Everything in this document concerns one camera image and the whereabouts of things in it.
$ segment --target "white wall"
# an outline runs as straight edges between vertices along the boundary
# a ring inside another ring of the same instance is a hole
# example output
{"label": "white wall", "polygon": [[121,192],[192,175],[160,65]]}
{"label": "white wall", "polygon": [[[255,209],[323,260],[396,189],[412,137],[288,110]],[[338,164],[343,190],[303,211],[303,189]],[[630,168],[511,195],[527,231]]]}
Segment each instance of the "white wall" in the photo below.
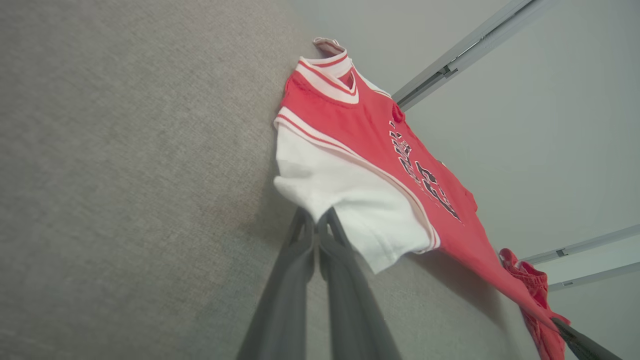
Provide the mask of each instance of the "white wall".
{"label": "white wall", "polygon": [[640,2],[560,0],[407,112],[524,258],[640,222]]}
{"label": "white wall", "polygon": [[[622,359],[637,359],[640,339],[640,272],[553,291],[549,305]],[[575,360],[566,349],[566,360]]]}
{"label": "white wall", "polygon": [[509,0],[288,0],[316,36],[337,39],[358,71],[393,94]]}

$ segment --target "jersey logo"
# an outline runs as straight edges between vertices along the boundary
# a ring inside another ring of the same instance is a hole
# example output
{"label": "jersey logo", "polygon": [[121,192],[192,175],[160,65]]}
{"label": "jersey logo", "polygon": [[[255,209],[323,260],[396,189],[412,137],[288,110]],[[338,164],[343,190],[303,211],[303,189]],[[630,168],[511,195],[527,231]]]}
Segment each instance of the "jersey logo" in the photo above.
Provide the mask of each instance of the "jersey logo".
{"label": "jersey logo", "polygon": [[391,136],[391,143],[394,145],[394,148],[398,155],[398,160],[404,171],[418,184],[418,187],[422,192],[429,195],[429,198],[435,200],[436,204],[441,205],[445,208],[454,218],[458,219],[461,222],[458,214],[453,210],[453,206],[447,199],[447,195],[444,193],[440,184],[436,177],[427,169],[423,168],[418,161],[415,162],[415,166],[418,169],[418,173],[420,174],[420,178],[416,175],[416,171],[413,170],[413,166],[411,164],[411,160],[409,159],[409,155],[411,154],[411,146],[403,139],[402,134],[395,131],[396,125],[393,120],[389,122],[389,125],[394,128],[394,130],[389,131],[389,136]]}

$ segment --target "red and white shirt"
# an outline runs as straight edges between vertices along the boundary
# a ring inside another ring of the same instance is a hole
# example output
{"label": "red and white shirt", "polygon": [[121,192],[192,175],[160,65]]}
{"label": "red and white shirt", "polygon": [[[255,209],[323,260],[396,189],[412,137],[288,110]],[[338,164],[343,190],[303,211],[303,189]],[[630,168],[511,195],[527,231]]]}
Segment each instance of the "red and white shirt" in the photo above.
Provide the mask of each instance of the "red and white shirt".
{"label": "red and white shirt", "polygon": [[427,151],[398,105],[356,71],[335,41],[317,38],[314,43],[333,56],[300,58],[287,80],[275,126],[391,184],[408,200],[431,248],[446,252],[555,329],[552,313],[501,267],[476,215],[473,195]]}

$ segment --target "gray fabric surface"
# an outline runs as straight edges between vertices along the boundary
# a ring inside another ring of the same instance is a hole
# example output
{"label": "gray fabric surface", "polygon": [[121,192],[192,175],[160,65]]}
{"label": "gray fabric surface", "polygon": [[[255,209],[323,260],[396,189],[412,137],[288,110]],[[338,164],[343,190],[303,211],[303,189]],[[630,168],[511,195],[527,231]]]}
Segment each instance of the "gray fabric surface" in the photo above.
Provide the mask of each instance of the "gray fabric surface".
{"label": "gray fabric surface", "polygon": [[[294,211],[271,121],[311,30],[277,1],[3,1],[0,359],[234,357]],[[535,358],[450,259],[365,272],[406,359]]]}

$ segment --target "white fabric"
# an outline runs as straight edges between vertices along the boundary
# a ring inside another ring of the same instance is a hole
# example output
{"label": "white fabric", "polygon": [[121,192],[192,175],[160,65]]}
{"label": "white fabric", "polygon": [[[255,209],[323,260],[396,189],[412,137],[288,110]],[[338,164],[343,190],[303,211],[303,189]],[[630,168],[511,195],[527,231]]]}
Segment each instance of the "white fabric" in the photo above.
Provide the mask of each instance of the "white fabric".
{"label": "white fabric", "polygon": [[373,272],[407,252],[433,247],[406,197],[388,181],[278,127],[278,191],[317,222],[332,206]]}

